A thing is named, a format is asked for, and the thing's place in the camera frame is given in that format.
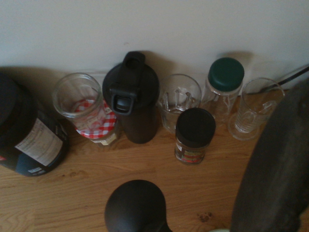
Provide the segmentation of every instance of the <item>white wall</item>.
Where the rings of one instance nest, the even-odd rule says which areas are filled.
[[[309,63],[308,25],[308,0],[0,0],[0,71],[50,108],[64,73],[107,72],[132,50],[159,78],[179,72],[202,85],[230,56],[245,82],[280,80]]]

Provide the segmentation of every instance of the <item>wooden floor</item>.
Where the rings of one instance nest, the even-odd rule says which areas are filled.
[[[174,157],[174,135],[159,127],[155,138],[133,144],[122,133],[111,148],[99,148],[66,121],[70,151],[52,172],[23,177],[0,166],[0,232],[106,232],[104,208],[122,183],[144,179],[164,193],[174,232],[229,228],[233,203],[257,139],[234,139],[216,130],[199,165]],[[309,232],[309,213],[302,216]]]

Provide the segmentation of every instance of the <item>drinking glass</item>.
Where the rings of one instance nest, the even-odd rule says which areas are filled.
[[[175,133],[179,115],[201,102],[202,91],[199,84],[192,77],[184,74],[173,74],[160,82],[160,96],[158,108],[163,126],[171,133]]]
[[[238,140],[253,139],[283,97],[277,82],[263,77],[251,80],[242,90],[239,109],[231,116],[228,131]]]

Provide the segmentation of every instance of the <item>black cable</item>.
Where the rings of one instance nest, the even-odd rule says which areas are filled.
[[[295,78],[299,77],[300,75],[302,75],[302,74],[304,74],[304,73],[306,73],[306,72],[308,72],[308,71],[309,71],[309,66],[306,67],[306,68],[304,68],[304,69],[302,69],[301,71],[295,73],[294,75],[292,75],[292,76],[290,76],[290,77],[284,79],[283,81],[278,82],[278,85],[282,86],[282,85],[284,85],[284,84],[286,84],[286,83],[288,83],[288,82],[294,80]],[[265,88],[261,89],[261,90],[259,91],[259,93],[263,93],[263,92],[265,92],[265,91],[267,91],[267,90],[269,90],[269,89],[271,89],[271,88],[274,88],[274,87],[276,87],[276,86],[277,86],[277,85],[273,84],[273,85],[271,85],[271,86],[265,87]]]

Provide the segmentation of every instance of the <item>green lid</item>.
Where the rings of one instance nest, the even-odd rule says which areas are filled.
[[[241,85],[244,75],[245,70],[238,60],[220,58],[211,65],[208,80],[215,89],[230,92]]]

